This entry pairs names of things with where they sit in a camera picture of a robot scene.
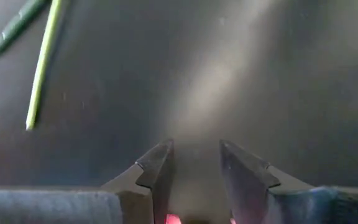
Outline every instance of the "dark gray surface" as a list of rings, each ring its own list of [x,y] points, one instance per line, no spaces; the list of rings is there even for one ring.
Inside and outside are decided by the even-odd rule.
[[[118,195],[93,190],[0,190],[0,223],[121,224]]]
[[[46,15],[0,58],[0,185],[99,185],[174,137],[180,215],[226,218],[221,138],[358,186],[358,1],[77,0],[27,133]]]

